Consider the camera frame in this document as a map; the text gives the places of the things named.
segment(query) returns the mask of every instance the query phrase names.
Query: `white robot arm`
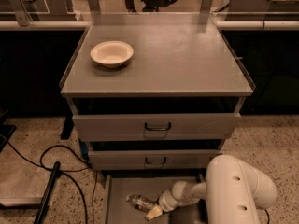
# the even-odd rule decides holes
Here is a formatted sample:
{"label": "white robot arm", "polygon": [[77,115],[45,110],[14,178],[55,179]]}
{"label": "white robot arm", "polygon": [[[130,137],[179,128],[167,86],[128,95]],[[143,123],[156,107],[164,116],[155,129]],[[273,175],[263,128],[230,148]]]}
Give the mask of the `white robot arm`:
{"label": "white robot arm", "polygon": [[266,209],[277,198],[270,177],[228,155],[214,158],[206,170],[206,183],[179,181],[163,192],[159,206],[169,212],[206,200],[210,224],[258,224],[256,208]]}

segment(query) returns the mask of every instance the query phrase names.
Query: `drawer unit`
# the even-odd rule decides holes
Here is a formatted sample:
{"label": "drawer unit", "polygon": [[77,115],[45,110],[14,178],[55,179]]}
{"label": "drawer unit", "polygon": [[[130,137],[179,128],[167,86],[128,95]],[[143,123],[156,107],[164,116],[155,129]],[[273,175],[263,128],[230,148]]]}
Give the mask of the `drawer unit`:
{"label": "drawer unit", "polygon": [[[117,178],[108,176],[101,224],[149,224],[149,222],[144,219],[146,213],[134,209],[126,202],[126,196],[142,194],[155,201],[164,190],[170,189],[178,180],[196,182],[196,177]],[[173,212],[153,219],[150,223],[207,223],[205,203],[200,202],[196,205],[180,207]]]}
{"label": "drawer unit", "polygon": [[178,140],[229,138],[240,115],[75,115],[82,141]]}
{"label": "drawer unit", "polygon": [[206,168],[218,150],[90,151],[95,170]]}

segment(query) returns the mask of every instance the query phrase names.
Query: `bowl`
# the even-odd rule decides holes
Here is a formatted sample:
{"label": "bowl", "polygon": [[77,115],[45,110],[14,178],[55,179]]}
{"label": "bowl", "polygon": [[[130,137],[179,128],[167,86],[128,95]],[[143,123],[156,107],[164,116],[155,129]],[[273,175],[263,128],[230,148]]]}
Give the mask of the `bowl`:
{"label": "bowl", "polygon": [[133,53],[133,48],[125,42],[106,41],[92,49],[91,57],[107,68],[117,68],[127,62]]}

